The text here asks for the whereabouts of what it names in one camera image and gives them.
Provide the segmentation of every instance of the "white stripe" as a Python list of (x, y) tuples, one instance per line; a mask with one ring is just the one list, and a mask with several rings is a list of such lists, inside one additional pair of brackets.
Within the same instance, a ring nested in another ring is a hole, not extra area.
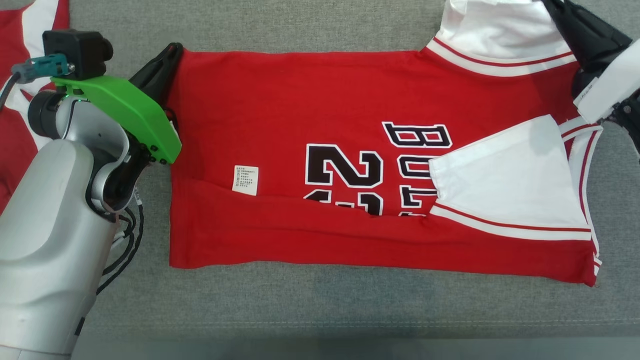
[[(438, 44), (434, 40), (430, 41), (426, 47), (429, 50), (436, 53), (437, 55), (440, 55), (443, 59), (459, 67), (462, 67), (464, 69), (467, 69), (473, 72), (477, 72), (479, 74), (490, 75), (490, 76), (508, 77), (508, 76), (529, 75), (529, 74), (534, 74), (535, 72), (540, 72), (540, 71), (552, 69), (554, 67), (566, 65), (568, 63), (572, 63), (575, 61), (574, 55), (570, 54), (565, 57), (546, 61), (543, 63), (535, 63), (531, 65), (521, 65), (521, 66), (512, 66), (512, 67), (501, 67), (496, 65), (487, 65), (487, 64), (477, 63), (477, 62), (462, 58), (461, 56), (458, 56), (457, 54), (451, 52), (444, 46)], [(490, 59), (490, 61), (498, 62), (500, 60)], [(520, 62), (526, 62), (527, 60), (514, 60), (514, 61), (520, 63)]]
[[(58, 0), (36, 0), (31, 4), (31, 6), (23, 11), (23, 41), (24, 47), (29, 52), (30, 58), (44, 56), (42, 33), (53, 28), (53, 22), (56, 19), (57, 10)], [(20, 88), (31, 95), (35, 95), (49, 82), (49, 78), (41, 78), (30, 84), (21, 85)]]
[(578, 116), (575, 119), (571, 119), (563, 122), (562, 124), (558, 125), (558, 128), (560, 128), (561, 134), (566, 134), (569, 131), (584, 125), (587, 125), (587, 122), (584, 120), (584, 118), (582, 118), (581, 116)]
[(599, 131), (599, 130), (602, 130), (602, 127), (601, 127), (601, 126), (589, 126), (589, 127), (585, 127), (584, 129), (578, 130), (578, 131), (576, 131), (576, 132), (574, 132), (574, 133), (571, 133), (571, 134), (569, 134), (569, 135), (567, 135), (567, 136), (564, 136), (564, 137), (562, 138), (562, 140), (563, 140), (564, 142), (566, 142), (567, 140), (571, 140), (572, 138), (578, 138), (578, 137), (580, 137), (580, 136), (582, 136), (582, 135), (585, 135), (585, 134), (587, 134), (588, 136), (591, 136), (591, 134), (592, 134), (594, 131)]
[[(587, 182), (589, 177), (589, 168), (591, 167), (591, 159), (593, 158), (593, 152), (596, 148), (596, 143), (602, 134), (602, 126), (589, 127), (586, 131), (577, 131), (580, 133), (575, 137), (571, 152), (569, 153), (569, 169), (571, 171), (573, 190), (580, 197), (582, 195), (582, 205), (584, 206), (584, 218), (587, 220), (587, 224), (591, 228), (591, 236), (593, 239), (593, 245), (596, 248), (595, 256), (600, 256), (600, 245), (598, 244), (598, 238), (596, 236), (593, 222), (591, 221), (591, 213), (589, 212), (589, 202), (587, 201)], [(587, 146), (591, 135), (595, 132), (595, 138), (591, 144), (591, 148), (587, 153)], [(584, 173), (582, 179), (582, 187), (580, 187), (580, 179)]]
[[(57, 10), (58, 0), (36, 0), (22, 12), (22, 34), (24, 35), (22, 41), (24, 47), (29, 52), (30, 58), (44, 56), (42, 33), (45, 30), (51, 30), (53, 28)], [(38, 150), (50, 142), (51, 139), (36, 135), (36, 133), (31, 130), (29, 119), (27, 118), (29, 101), (24, 97), (21, 90), (28, 94), (35, 95), (49, 82), (49, 78), (40, 78), (30, 84), (16, 84), (9, 93), (5, 104), (7, 108), (15, 110), (20, 114)]]
[(517, 227), (504, 227), (499, 225), (491, 225), (486, 222), (478, 221), (473, 218), (465, 217), (453, 211), (443, 209), (439, 206), (433, 206), (429, 214), (448, 218), (463, 225), (484, 231), (486, 233), (507, 236), (509, 238), (527, 239), (527, 240), (591, 240), (591, 233), (582, 231), (560, 231), (560, 230), (533, 230), (520, 229)]
[(587, 223), (591, 227), (593, 245), (595, 245), (596, 247), (596, 257), (600, 256), (600, 244), (598, 243), (596, 231), (593, 227), (593, 222), (591, 221), (591, 213), (589, 212), (589, 202), (587, 201), (587, 178), (589, 177), (589, 170), (591, 168), (591, 159), (593, 159), (593, 153), (595, 152), (596, 143), (598, 143), (600, 135), (602, 135), (602, 128), (600, 128), (600, 130), (595, 133), (595, 137), (593, 138), (593, 142), (591, 143), (591, 148), (589, 149), (589, 153), (587, 154), (587, 161), (584, 167), (584, 180), (582, 182), (582, 201), (584, 203), (584, 214), (587, 219)]

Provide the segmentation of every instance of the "cable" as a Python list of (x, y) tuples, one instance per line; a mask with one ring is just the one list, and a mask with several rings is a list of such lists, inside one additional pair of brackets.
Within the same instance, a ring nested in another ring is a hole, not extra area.
[(100, 295), (100, 293), (107, 287), (109, 286), (109, 284), (111, 284), (120, 274), (122, 274), (122, 272), (124, 271), (124, 269), (127, 268), (127, 266), (131, 263), (131, 261), (133, 260), (133, 257), (136, 255), (136, 253), (138, 252), (138, 249), (140, 248), (140, 242), (142, 241), (142, 230), (144, 228), (144, 224), (145, 224), (145, 216), (143, 214), (143, 206), (142, 204), (138, 205), (138, 211), (140, 213), (140, 230), (138, 231), (138, 237), (136, 238), (136, 243), (134, 244), (133, 249), (131, 250), (131, 253), (129, 254), (129, 257), (127, 258), (127, 261), (124, 262), (124, 264), (122, 264), (122, 266), (118, 269), (118, 271), (115, 272), (115, 274), (113, 274), (109, 279), (107, 279), (104, 283), (102, 283), (102, 285), (100, 285), (98, 287), (98, 290), (95, 292), (96, 295)]
[(122, 255), (120, 255), (118, 259), (116, 259), (116, 261), (114, 261), (111, 265), (107, 266), (102, 271), (102, 276), (110, 274), (113, 270), (115, 270), (118, 267), (118, 265), (122, 264), (122, 262), (127, 256), (129, 256), (129, 254), (131, 253), (131, 249), (133, 248), (133, 232), (129, 234), (128, 238), (129, 238), (129, 242), (127, 242), (127, 248), (124, 249), (124, 252), (122, 253)]
[(20, 79), (20, 74), (16, 72), (11, 75), (9, 81), (6, 82), (6, 86), (4, 87), (2, 94), (0, 94), (0, 111), (2, 111), (2, 109), (4, 108), (4, 104), (6, 103), (7, 98), (9, 98), (9, 93), (11, 92), (11, 89), (13, 89), (13, 86), (16, 84), (16, 82), (18, 82), (18, 79)]
[[(125, 211), (127, 212), (127, 214), (131, 217), (131, 220), (129, 220), (127, 217), (120, 215), (120, 219), (125, 220), (126, 222), (128, 222), (129, 224), (127, 224), (127, 229), (124, 231), (124, 234), (122, 236), (122, 238), (129, 238), (129, 241), (127, 243), (127, 247), (124, 250), (124, 252), (122, 252), (122, 254), (118, 257), (118, 259), (116, 259), (116, 261), (114, 261), (111, 265), (107, 266), (103, 271), (102, 271), (102, 276), (105, 276), (107, 274), (110, 274), (111, 272), (113, 272), (120, 264), (122, 264), (122, 262), (129, 256), (129, 254), (131, 253), (131, 249), (133, 248), (133, 243), (134, 243), (134, 238), (133, 238), (133, 230), (136, 226), (136, 217), (133, 215), (133, 211), (131, 211), (129, 208), (125, 208)], [(115, 240), (111, 246), (111, 248), (113, 249), (115, 247), (115, 242), (116, 241), (120, 241), (120, 239)]]

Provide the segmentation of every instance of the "red jersey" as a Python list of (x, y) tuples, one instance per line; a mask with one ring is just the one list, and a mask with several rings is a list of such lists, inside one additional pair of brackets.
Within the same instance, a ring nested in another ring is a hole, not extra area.
[(186, 52), (170, 99), (183, 142), (171, 266), (400, 266), (593, 285), (585, 188), (602, 128), (575, 111), (578, 65), (544, 6), (522, 5), (447, 3), (421, 51)]
[[(44, 56), (42, 33), (45, 30), (68, 27), (68, 0), (36, 0), (18, 10), (0, 11), (0, 92), (11, 77), (13, 65)], [(34, 134), (27, 120), (29, 101), (45, 86), (54, 88), (49, 78), (16, 84), (0, 111), (0, 214), (31, 160), (51, 141)]]

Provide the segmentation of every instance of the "seam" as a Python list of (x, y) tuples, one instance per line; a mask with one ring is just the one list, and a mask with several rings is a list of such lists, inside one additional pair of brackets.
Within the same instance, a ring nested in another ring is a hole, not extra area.
[(612, 322), (612, 323), (536, 323), (536, 324), (458, 324), (458, 325), (433, 325), (433, 324), (391, 324), (391, 323), (372, 323), (372, 324), (336, 324), (329, 323), (324, 325), (319, 324), (307, 324), (300, 325), (295, 323), (286, 324), (267, 324), (267, 323), (181, 323), (181, 324), (136, 324), (136, 325), (123, 325), (123, 324), (94, 324), (94, 327), (111, 327), (111, 328), (135, 328), (152, 327), (152, 328), (175, 328), (176, 325), (189, 325), (188, 327), (212, 327), (220, 329), (258, 329), (258, 328), (392, 328), (392, 327), (404, 327), (404, 328), (430, 328), (430, 327), (560, 327), (560, 326), (611, 326), (611, 325), (637, 325), (640, 322)]
[(455, 321), (220, 321), (220, 322), (170, 322), (170, 323), (96, 323), (94, 327), (119, 328), (167, 328), (167, 327), (215, 327), (215, 328), (323, 328), (323, 327), (559, 327), (559, 326), (607, 326), (638, 325), (640, 318), (594, 320), (455, 320)]

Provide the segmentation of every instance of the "gray fabric surface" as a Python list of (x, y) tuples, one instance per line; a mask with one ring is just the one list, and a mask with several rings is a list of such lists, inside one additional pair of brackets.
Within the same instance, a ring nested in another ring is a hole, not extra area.
[[(442, 0), (72, 0), (72, 25), (110, 39), (109, 71), (130, 76), (168, 42), (197, 51), (419, 49)], [(640, 37), (637, 0), (583, 0)], [(145, 235), (131, 266), (99, 298), (91, 335), (421, 336), (640, 335), (640, 167), (624, 131), (606, 124), (589, 179), (604, 264), (596, 288), (547, 279), (396, 268), (251, 263), (168, 266), (167, 167), (140, 181)]]

